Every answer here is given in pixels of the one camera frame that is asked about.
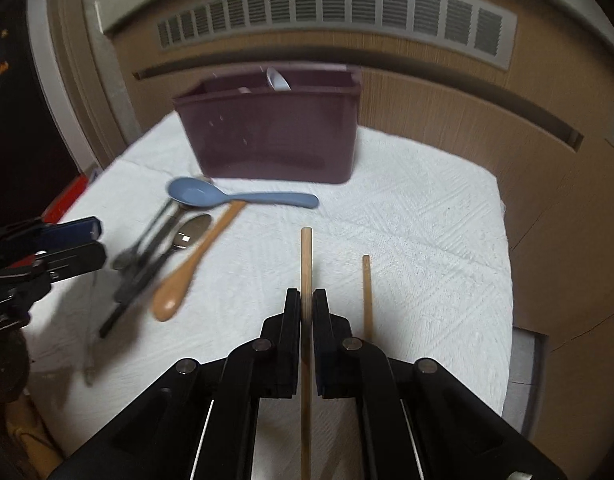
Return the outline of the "black smiley handle spoon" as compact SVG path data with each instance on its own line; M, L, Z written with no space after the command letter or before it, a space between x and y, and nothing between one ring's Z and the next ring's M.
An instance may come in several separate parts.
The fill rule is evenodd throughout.
M112 262L112 269L117 272L126 271L129 266L132 265L133 261L136 260L136 256L138 255L139 249L143 243L143 241L147 238L147 235L150 234L150 231L154 229L154 226L161 220L162 216L171 206L172 200L166 200L163 203L163 206L159 208L157 214L150 220L150 223L143 230L140 236L136 239L136 241L128 248L124 249L120 252Z

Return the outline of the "long black handled spoon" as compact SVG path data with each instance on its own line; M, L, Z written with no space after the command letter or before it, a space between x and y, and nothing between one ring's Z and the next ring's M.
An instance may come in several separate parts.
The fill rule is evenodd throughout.
M144 268L142 268L127 284L120 286L120 289L118 289L114 295L116 307L98 330L98 336L100 336L101 339L104 339L109 334L121 315L124 314L124 311L132 304L132 301L144 291L144 288L150 284L168 258L175 252L177 252L177 250L171 248L170 245L162 255L144 266Z

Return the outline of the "wooden spoon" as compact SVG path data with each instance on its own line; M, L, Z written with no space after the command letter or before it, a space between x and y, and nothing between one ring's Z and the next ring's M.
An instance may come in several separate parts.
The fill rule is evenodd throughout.
M158 322L166 322L175 315L187 294L196 268L205 256L211 245L217 238L229 228L230 224L237 218L237 215L245 208L243 200L232 200L227 211L222 214L208 233L204 236L200 245L197 246L184 263L181 263L176 270L173 270L167 278L156 288L150 312Z

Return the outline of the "steel spoon black loop handle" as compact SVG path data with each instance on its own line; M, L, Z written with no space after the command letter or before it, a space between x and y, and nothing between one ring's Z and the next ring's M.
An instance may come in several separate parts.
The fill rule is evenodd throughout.
M175 237L173 237L171 248L174 250L183 250L193 246L204 236L205 232L211 226L211 221L213 221L213 218L211 218L210 214L199 214L185 221L185 223L180 226Z

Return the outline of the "blue plastic rice spoon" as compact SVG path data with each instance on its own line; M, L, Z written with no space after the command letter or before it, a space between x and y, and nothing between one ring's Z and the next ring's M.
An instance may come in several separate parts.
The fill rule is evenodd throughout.
M231 202L246 204L283 205L316 209L319 198L313 194L296 192L260 192L227 194L212 183L184 177L173 179L167 186L167 193L177 202L199 208L214 208Z

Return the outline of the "wooden chopstick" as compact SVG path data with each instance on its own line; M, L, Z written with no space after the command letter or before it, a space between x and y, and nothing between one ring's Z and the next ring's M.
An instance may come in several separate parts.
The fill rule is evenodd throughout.
M311 476L311 310L313 229L301 229L301 480Z
M362 256L362 293L363 293L363 334L365 339L373 337L373 293L371 280L371 258Z

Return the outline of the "black handled brown spoon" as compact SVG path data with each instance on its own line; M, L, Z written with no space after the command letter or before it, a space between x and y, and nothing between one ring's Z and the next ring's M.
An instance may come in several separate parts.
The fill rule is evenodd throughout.
M160 254L155 260L152 257L156 254L156 250L161 247L165 238L173 232L178 225L179 220L187 212L188 207L178 205L175 212L168 220L159 228L154 237L147 244L136 262L132 264L127 278L124 279L120 287L114 294L116 304L130 304L133 297L139 294L142 289L153 278L153 275L159 270L163 262L167 258L167 252Z

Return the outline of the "red floor mat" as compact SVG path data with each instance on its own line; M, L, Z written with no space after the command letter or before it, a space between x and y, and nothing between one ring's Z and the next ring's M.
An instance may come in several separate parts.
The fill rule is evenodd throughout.
M66 212L76 203L76 200L86 191L89 179L85 174L80 174L69 183L68 187L43 211L41 220L48 224L57 224L65 216Z

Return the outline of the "white textured table cloth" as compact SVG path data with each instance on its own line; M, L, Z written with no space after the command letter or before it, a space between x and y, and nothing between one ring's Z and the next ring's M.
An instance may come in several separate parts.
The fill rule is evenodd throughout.
M340 185L218 181L228 193L304 192L319 206L249 205L202 259L178 313L158 322L136 300L106 338L120 277L111 268L56 284L31 312L28 387L68 457L58 476L109 479L94 434L183 358L224 358L256 337L299 282L301 230L313 231L313 284L351 330L406 362L431 358L494 412L504 409L513 293L504 205L495 177L459 157L360 129Z

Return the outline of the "purple plastic utensil holder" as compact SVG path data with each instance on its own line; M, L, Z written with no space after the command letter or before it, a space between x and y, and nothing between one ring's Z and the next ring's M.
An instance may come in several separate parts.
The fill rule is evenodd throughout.
M291 91L237 86L256 70L199 81L173 98L192 151L212 178L340 184L349 180L361 96L357 68L275 67Z

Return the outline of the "large grey vent grille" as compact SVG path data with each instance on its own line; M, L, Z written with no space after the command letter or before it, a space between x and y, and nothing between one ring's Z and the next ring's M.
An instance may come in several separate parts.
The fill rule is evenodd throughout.
M485 0L207 0L155 25L164 50L274 30L349 30L452 50L508 70L516 14Z

